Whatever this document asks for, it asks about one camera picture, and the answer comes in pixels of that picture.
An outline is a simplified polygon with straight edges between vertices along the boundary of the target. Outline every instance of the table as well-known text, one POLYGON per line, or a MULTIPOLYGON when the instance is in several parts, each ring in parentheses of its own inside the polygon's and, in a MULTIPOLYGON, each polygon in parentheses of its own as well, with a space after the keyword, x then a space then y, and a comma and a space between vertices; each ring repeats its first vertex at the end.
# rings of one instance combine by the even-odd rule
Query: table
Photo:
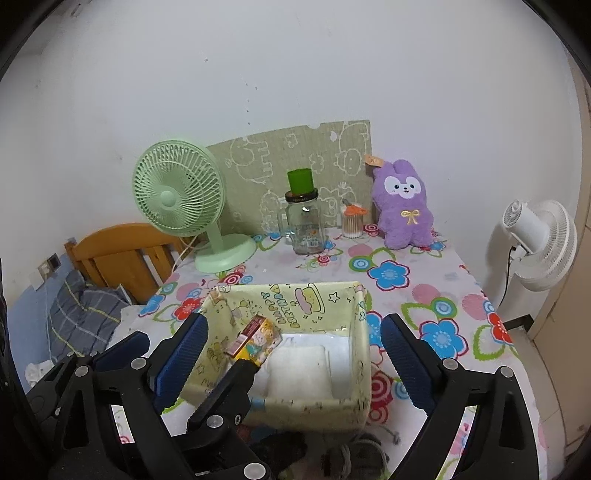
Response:
MULTIPOLYGON (((151 353, 159 341, 174 334, 218 284, 359 281, 367 291, 372 368, 371 411, 366 431, 379 439, 389 457, 384 478, 389 478, 400 463, 426 419, 424 412, 410 401, 380 340, 381 319, 398 313, 416 337, 427 341, 442 358, 456 358, 467 369, 495 372, 507 365, 514 370, 534 426, 540 478, 546 479, 547 446, 523 364, 494 306, 448 240, 433 231, 430 247, 391 251, 384 247, 376 225, 365 225, 363 235, 357 239, 344 238, 340 229, 333 228, 327 230, 324 253, 301 257, 279 234, 253 238, 256 253, 232 271, 202 274, 192 262, 185 262, 142 309, 130 332, 147 333, 151 353)), ((132 441, 122 409, 114 407, 114 411, 122 442, 132 441)), ((186 420, 193 411, 194 407, 181 399, 165 411, 163 420, 171 434, 185 432, 186 420)), ((466 409, 440 479, 453 475, 474 414, 474 408, 466 409)), ((264 427, 242 433, 256 438, 261 435, 260 429, 264 427)), ((322 443, 326 446, 331 441, 334 439, 330 436, 322 436, 317 451, 293 465, 285 478, 324 479, 315 460, 324 448, 322 443)))

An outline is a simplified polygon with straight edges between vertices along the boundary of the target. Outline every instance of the wooden headboard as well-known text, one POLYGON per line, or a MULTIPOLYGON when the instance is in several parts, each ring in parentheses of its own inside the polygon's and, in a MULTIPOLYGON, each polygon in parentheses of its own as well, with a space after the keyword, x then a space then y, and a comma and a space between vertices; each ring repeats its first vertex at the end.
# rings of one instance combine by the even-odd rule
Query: wooden headboard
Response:
POLYGON ((170 248, 179 255, 184 250, 179 237, 166 235, 148 223, 111 226, 64 247, 74 267, 86 278, 99 287, 117 288, 122 284, 141 303, 158 290, 143 254, 149 256, 164 282, 174 264, 170 248))

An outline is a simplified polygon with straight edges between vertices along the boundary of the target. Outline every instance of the black cable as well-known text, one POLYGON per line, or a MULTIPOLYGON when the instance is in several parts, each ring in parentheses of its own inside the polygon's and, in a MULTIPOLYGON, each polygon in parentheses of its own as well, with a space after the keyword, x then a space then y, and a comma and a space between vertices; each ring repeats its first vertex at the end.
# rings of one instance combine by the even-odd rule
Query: black cable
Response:
POLYGON ((505 292, 503 294, 503 298, 501 298, 501 301, 499 302, 499 307, 501 306, 501 303, 503 303, 503 300, 505 300, 505 295, 507 295, 507 288, 509 287, 509 269, 511 268, 511 254, 517 250, 517 247, 514 245, 509 249, 509 258, 507 259, 507 278, 505 279, 505 292))

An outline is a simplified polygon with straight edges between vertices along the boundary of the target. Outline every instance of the blue gripper pad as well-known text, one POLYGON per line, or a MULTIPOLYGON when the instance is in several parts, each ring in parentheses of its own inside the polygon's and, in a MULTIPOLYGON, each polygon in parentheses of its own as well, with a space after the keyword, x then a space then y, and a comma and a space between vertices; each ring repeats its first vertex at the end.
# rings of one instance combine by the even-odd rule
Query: blue gripper pad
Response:
POLYGON ((158 413, 177 401, 208 334, 207 319, 194 312, 172 338, 160 342, 150 355, 148 382, 155 394, 152 403, 158 413))
POLYGON ((150 348, 150 339, 144 332, 134 332, 93 360, 96 372, 108 372, 126 367, 134 358, 142 356, 150 348))
POLYGON ((427 368, 419 357, 421 353, 426 353, 426 360, 431 361, 429 353, 417 353, 415 349, 421 349, 422 345, 419 342, 424 343, 424 346, 429 349, 431 346, 415 338, 397 314, 390 314, 382 321, 380 333, 384 348, 400 375, 413 405, 430 415, 436 405, 433 391, 434 381, 438 380, 439 375, 437 370, 433 369, 433 365, 430 365, 430 369, 427 368))

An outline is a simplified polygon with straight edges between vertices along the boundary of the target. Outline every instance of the fan base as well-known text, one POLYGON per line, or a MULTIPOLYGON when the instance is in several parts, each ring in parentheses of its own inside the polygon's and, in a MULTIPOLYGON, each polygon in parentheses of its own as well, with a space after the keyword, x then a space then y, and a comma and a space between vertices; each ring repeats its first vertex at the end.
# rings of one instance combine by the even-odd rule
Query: fan base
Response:
POLYGON ((195 256, 195 268, 203 273, 231 270, 248 260, 256 251, 255 241, 243 233, 230 233, 223 237, 223 250, 214 253, 212 247, 200 250, 195 256))

